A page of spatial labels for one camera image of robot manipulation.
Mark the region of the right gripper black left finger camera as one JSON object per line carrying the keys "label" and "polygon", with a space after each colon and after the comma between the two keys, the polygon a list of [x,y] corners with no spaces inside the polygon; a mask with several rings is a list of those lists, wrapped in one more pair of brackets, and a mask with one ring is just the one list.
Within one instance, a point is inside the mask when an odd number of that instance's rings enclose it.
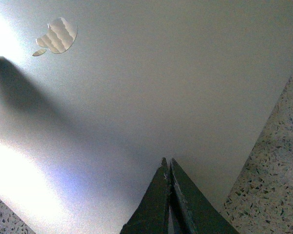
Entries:
{"label": "right gripper black left finger camera", "polygon": [[162,158],[138,208],[123,225],[122,234],[168,233],[170,179],[167,161]]}

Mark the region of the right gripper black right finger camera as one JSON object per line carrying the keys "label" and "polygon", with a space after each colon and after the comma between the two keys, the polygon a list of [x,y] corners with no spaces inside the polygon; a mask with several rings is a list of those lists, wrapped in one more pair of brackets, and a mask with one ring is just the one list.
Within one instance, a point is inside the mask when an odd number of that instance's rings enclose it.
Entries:
{"label": "right gripper black right finger camera", "polygon": [[212,206],[174,158],[170,161],[170,179],[170,207],[175,234],[238,233]]}

